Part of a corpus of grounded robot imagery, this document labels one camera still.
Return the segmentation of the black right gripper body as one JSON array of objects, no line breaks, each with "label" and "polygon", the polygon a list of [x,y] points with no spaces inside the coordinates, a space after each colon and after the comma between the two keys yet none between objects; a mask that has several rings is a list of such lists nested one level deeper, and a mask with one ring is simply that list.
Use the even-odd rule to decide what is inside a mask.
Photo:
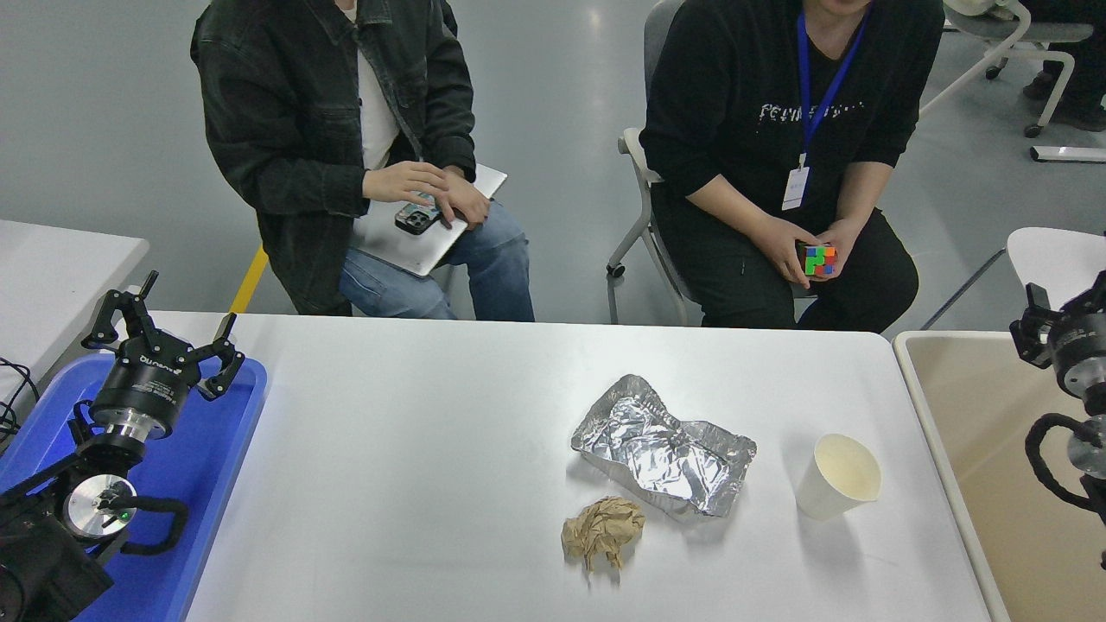
[{"label": "black right gripper body", "polygon": [[1047,346],[1056,374],[1067,374],[1087,359],[1103,357],[1105,314],[1065,317],[1051,326]]}]

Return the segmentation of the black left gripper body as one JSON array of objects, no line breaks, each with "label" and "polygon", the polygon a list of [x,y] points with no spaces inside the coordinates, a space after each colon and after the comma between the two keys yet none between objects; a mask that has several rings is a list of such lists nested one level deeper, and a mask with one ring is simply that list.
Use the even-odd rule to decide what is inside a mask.
[{"label": "black left gripper body", "polygon": [[155,419],[158,426],[176,425],[191,387],[199,382],[198,364],[179,362],[190,349],[173,335],[163,335],[157,350],[143,336],[124,341],[93,401],[91,417],[107,426],[131,412]]}]

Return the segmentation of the person's left hand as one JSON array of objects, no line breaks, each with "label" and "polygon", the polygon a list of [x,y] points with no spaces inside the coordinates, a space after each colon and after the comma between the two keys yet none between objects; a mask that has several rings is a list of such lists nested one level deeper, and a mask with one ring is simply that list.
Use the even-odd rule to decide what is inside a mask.
[{"label": "person's left hand", "polygon": [[860,217],[839,218],[830,225],[830,229],[814,237],[817,245],[832,245],[835,248],[835,270],[830,274],[814,274],[814,281],[830,281],[844,274],[847,260],[860,237],[862,229],[866,225]]},{"label": "person's left hand", "polygon": [[465,170],[458,166],[449,165],[445,168],[431,167],[438,174],[439,182],[432,182],[432,189],[428,193],[435,198],[435,205],[442,214],[442,222],[447,229],[453,228],[453,222],[459,219],[465,222],[467,230],[486,222],[489,212],[490,200],[484,194],[474,189],[472,182],[468,182]]}]

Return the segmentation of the person's right hand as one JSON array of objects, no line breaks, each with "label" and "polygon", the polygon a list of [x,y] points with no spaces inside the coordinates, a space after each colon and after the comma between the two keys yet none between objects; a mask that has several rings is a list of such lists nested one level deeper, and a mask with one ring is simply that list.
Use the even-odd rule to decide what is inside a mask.
[{"label": "person's right hand", "polygon": [[757,245],[769,263],[778,269],[790,283],[797,284],[803,289],[810,288],[808,276],[804,272],[804,265],[799,261],[799,243],[821,245],[818,237],[808,234],[799,225],[782,220],[773,216],[764,216],[760,220],[749,237]]},{"label": "person's right hand", "polygon": [[411,203],[422,207],[441,200],[440,205],[451,207],[446,174],[426,162],[404,160],[366,170],[362,178],[362,197],[364,200]]}]

